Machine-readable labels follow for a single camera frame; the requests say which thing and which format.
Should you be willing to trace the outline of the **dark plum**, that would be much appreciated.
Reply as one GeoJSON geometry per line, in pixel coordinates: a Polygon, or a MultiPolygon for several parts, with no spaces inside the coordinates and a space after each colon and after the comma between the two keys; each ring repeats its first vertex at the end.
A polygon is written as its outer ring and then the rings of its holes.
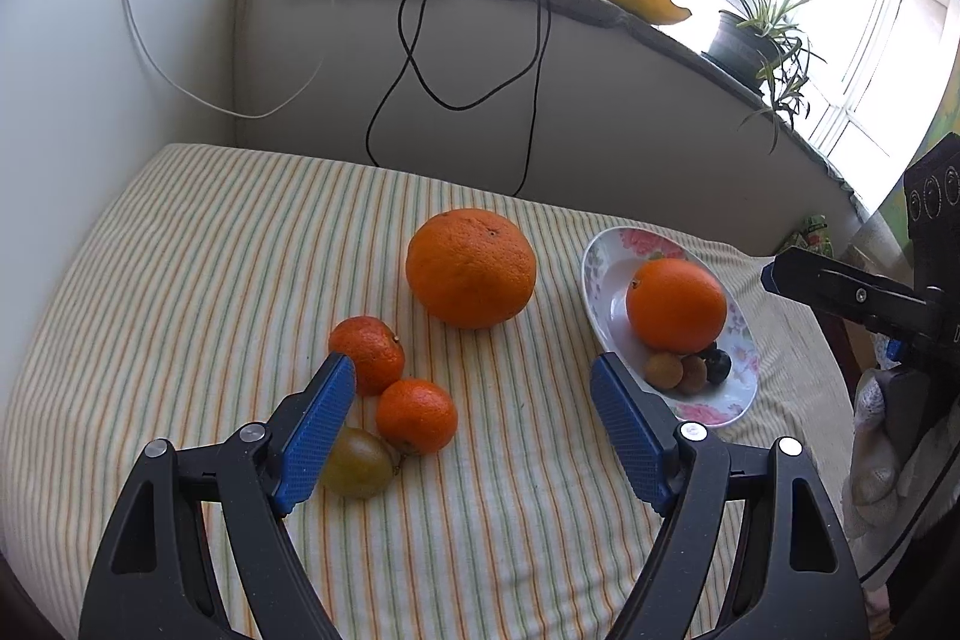
{"type": "Polygon", "coordinates": [[[700,356],[700,357],[708,357],[709,354],[716,353],[716,351],[718,351],[718,349],[719,349],[718,343],[717,343],[716,341],[715,341],[715,342],[711,342],[711,344],[708,344],[708,346],[706,346],[704,349],[701,349],[701,351],[698,351],[697,356],[700,356]]]}
{"type": "Polygon", "coordinates": [[[706,367],[706,380],[709,385],[722,385],[731,374],[732,359],[726,351],[718,349],[716,353],[709,354],[703,358],[704,367],[706,367]]]}

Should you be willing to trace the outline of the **smooth orange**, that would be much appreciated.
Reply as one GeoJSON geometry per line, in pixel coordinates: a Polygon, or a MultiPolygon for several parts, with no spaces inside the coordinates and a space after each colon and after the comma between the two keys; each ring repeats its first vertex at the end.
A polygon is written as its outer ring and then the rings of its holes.
{"type": "Polygon", "coordinates": [[[649,260],[626,288],[626,315],[633,333],[652,351],[697,354],[724,328],[726,292],[696,263],[649,260]]]}

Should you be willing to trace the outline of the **brown kiwi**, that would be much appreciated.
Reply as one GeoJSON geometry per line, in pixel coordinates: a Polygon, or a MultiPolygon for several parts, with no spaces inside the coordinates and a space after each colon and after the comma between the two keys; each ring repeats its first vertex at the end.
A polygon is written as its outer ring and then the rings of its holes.
{"type": "Polygon", "coordinates": [[[682,380],[675,386],[675,392],[685,396],[703,392],[708,386],[708,367],[700,356],[686,356],[682,359],[682,380]]]}
{"type": "Polygon", "coordinates": [[[644,364],[643,377],[649,385],[669,392],[683,380],[685,369],[680,357],[670,353],[654,353],[644,364]]]}

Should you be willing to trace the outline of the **green-brown plum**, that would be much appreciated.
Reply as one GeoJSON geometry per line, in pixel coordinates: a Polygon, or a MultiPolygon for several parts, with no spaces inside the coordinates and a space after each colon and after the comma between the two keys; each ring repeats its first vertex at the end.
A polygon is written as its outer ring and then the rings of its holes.
{"type": "Polygon", "coordinates": [[[394,462],[381,438],[356,427],[343,427],[327,456],[319,482],[343,498],[371,498],[386,491],[394,462]]]}

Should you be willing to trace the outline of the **floral white plate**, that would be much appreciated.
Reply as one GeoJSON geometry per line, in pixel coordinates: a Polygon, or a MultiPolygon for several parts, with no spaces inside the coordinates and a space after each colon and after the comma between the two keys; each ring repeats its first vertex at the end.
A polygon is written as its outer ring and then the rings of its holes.
{"type": "Polygon", "coordinates": [[[739,304],[721,281],[719,284],[726,292],[727,317],[715,341],[732,359],[727,380],[719,386],[708,383],[703,392],[692,396],[681,395],[675,388],[663,392],[644,380],[647,358],[661,351],[649,349],[631,330],[626,315],[626,288],[641,265],[656,259],[688,260],[703,266],[719,281],[697,255],[656,232],[626,226],[602,230],[590,241],[581,263],[581,286],[590,325],[602,349],[617,354],[641,390],[660,396],[677,419],[696,420],[706,427],[731,424],[747,413],[757,396],[760,353],[739,304]]]}

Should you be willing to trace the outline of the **orange mandarin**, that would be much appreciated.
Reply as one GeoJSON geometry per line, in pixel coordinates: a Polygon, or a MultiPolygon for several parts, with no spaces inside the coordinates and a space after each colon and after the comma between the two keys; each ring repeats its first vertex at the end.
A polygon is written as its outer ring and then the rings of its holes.
{"type": "Polygon", "coordinates": [[[377,402],[377,432],[405,455],[441,452],[455,436],[457,424],[459,414],[451,395],[432,381],[396,381],[377,402]]]}

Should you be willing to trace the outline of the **large rough orange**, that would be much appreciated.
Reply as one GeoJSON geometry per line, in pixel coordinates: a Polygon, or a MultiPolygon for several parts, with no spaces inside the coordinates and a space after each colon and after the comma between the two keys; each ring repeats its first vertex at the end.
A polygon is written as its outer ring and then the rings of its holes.
{"type": "Polygon", "coordinates": [[[416,229],[405,278],[436,320],[487,330],[526,307],[537,283],[537,257],[508,218],[488,209],[451,209],[416,229]]]}

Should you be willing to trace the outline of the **green snack bag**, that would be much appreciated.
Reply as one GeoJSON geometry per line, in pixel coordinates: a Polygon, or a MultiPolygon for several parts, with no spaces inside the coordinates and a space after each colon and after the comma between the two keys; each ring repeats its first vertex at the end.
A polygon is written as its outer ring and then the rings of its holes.
{"type": "Polygon", "coordinates": [[[833,253],[832,237],[830,237],[827,218],[823,214],[812,214],[809,218],[805,218],[782,244],[782,250],[793,247],[811,250],[811,252],[832,259],[835,253],[833,253]]]}

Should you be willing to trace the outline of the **potted spider plant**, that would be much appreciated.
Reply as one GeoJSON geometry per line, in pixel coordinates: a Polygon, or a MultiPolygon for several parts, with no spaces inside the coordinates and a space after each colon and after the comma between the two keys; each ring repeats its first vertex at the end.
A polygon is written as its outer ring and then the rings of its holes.
{"type": "Polygon", "coordinates": [[[810,1],[736,0],[736,11],[719,14],[718,29],[704,57],[757,96],[766,92],[766,106],[748,113],[742,125],[754,117],[768,117],[794,131],[797,117],[811,113],[805,89],[811,81],[811,63],[822,57],[791,18],[810,1]]]}

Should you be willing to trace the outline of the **reddish mandarin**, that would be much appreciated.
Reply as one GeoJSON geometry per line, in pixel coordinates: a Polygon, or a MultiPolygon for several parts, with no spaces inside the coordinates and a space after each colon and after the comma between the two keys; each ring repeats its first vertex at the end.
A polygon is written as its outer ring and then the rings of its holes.
{"type": "Polygon", "coordinates": [[[379,396],[404,375],[404,347],[384,321],[358,315],[341,321],[329,336],[329,351],[355,366],[356,393],[379,396]]]}

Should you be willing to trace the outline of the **striped table cloth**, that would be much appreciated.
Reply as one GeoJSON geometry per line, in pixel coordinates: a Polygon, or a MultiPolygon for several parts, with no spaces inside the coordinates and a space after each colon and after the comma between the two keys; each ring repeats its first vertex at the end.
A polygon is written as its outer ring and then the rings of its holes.
{"type": "Polygon", "coordinates": [[[348,638],[599,638],[658,532],[589,398],[579,268],[602,214],[359,164],[164,148],[106,209],[37,330],[2,425],[2,549],[50,623],[80,624],[117,495],[153,438],[218,442],[267,417],[352,315],[385,321],[405,370],[459,427],[384,494],[316,492],[286,530],[348,638]],[[430,319],[405,281],[433,214],[503,214],[539,279],[490,331],[430,319]]]}

